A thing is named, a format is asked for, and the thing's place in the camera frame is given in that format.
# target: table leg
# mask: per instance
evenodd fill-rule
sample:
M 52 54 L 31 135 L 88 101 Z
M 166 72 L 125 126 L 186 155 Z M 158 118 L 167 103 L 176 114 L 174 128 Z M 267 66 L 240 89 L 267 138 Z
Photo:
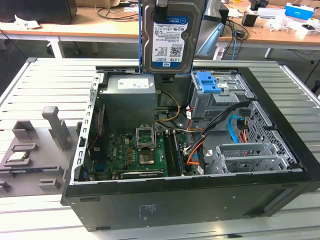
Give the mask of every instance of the table leg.
M 51 47 L 54 53 L 54 57 L 56 59 L 63 59 L 65 58 L 65 53 L 64 50 L 62 48 L 62 44 L 60 41 L 50 41 L 51 43 Z
M 92 53 L 94 54 L 98 53 L 98 43 L 95 41 L 92 43 Z
M 273 48 L 268 48 L 268 50 L 266 51 L 265 55 L 264 55 L 264 58 L 265 59 L 269 59 L 270 58 L 270 55 L 272 54 L 272 52 L 274 51 Z
M 213 55 L 213 60 L 221 60 L 224 52 L 225 52 L 225 48 L 227 47 L 228 43 L 227 42 L 218 42 L 216 44 L 216 48 L 214 51 L 214 55 Z
M 0 50 L 1 51 L 7 50 L 7 47 L 5 45 L 5 40 L 4 39 L 0 39 Z

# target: gray carpet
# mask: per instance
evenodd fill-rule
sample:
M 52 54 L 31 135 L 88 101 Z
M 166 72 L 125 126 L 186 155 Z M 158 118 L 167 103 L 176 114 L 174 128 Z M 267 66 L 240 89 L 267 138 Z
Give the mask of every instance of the gray carpet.
M 0 93 L 2 93 L 9 85 L 11 80 L 15 77 L 18 70 L 25 62 L 23 55 L 13 48 L 13 44 L 6 40 L 7 50 L 0 51 Z M 19 40 L 16 45 L 28 56 L 38 58 L 52 58 L 53 56 L 47 53 L 48 42 L 46 41 L 32 41 Z M 76 47 L 73 42 L 64 42 L 63 50 L 66 58 L 108 58 L 108 59 L 136 59 L 138 58 L 138 44 L 135 43 L 98 43 L 99 53 L 92 53 L 92 44 L 90 42 L 79 42 L 81 55 L 76 54 Z M 238 54 L 237 60 L 256 60 L 266 61 L 264 55 L 266 48 L 243 48 Z M 301 50 L 305 54 L 312 51 Z M 303 58 L 298 57 L 292 50 L 275 49 L 271 55 L 270 60 L 277 61 L 281 65 L 287 65 L 293 73 L 304 81 L 309 75 L 314 65 L 310 65 L 309 60 L 320 60 L 320 51 L 310 55 L 300 54 Z M 231 55 L 225 55 L 224 59 L 230 60 Z M 312 88 L 315 80 L 320 80 L 320 65 L 313 72 L 309 79 L 307 86 Z

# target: green circuit board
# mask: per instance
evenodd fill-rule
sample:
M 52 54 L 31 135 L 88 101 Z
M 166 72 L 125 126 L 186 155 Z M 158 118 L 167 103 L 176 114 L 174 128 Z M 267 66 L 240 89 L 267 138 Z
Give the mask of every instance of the green circuit board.
M 150 134 L 139 134 L 140 143 L 152 141 Z M 163 134 L 156 136 L 156 147 L 151 150 L 147 147 L 138 149 L 135 133 L 110 134 L 107 159 L 105 162 L 95 163 L 94 173 L 97 180 L 110 180 L 119 178 L 120 173 L 125 172 L 163 172 L 168 176 L 166 153 Z

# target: slatted surface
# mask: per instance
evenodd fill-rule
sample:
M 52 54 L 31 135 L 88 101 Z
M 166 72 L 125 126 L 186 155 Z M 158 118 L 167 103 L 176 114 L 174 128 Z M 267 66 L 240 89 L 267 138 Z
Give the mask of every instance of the slatted surface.
M 0 106 L 0 158 L 14 135 L 11 132 L 17 119 L 31 119 L 35 127 L 48 127 L 41 118 L 44 106 L 55 105 L 67 126 L 75 126 L 82 119 L 89 86 L 95 66 L 116 66 L 118 59 L 38 59 L 31 63 L 16 86 Z M 126 66 L 137 61 L 126 60 Z M 196 61 L 196 66 L 250 67 L 261 83 L 294 85 L 276 62 L 252 61 Z M 319 115 L 298 114 L 303 109 L 318 111 L 310 98 L 299 90 L 276 88 L 270 96 L 307 146 L 320 158 Z M 164 239 L 225 239 L 227 234 L 239 234 L 244 240 L 319 239 L 320 192 L 299 196 L 272 217 L 216 221 L 198 224 L 149 227 L 102 232 L 87 232 L 70 207 L 60 204 L 60 195 L 0 198 L 0 239 L 93 239 L 93 240 L 164 240 Z

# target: hard drive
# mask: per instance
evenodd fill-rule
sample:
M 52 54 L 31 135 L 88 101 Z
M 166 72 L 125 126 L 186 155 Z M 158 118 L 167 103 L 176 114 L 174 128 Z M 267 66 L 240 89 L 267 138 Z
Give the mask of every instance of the hard drive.
M 169 0 L 157 11 L 159 2 L 143 0 L 140 6 L 140 71 L 188 74 L 207 1 Z

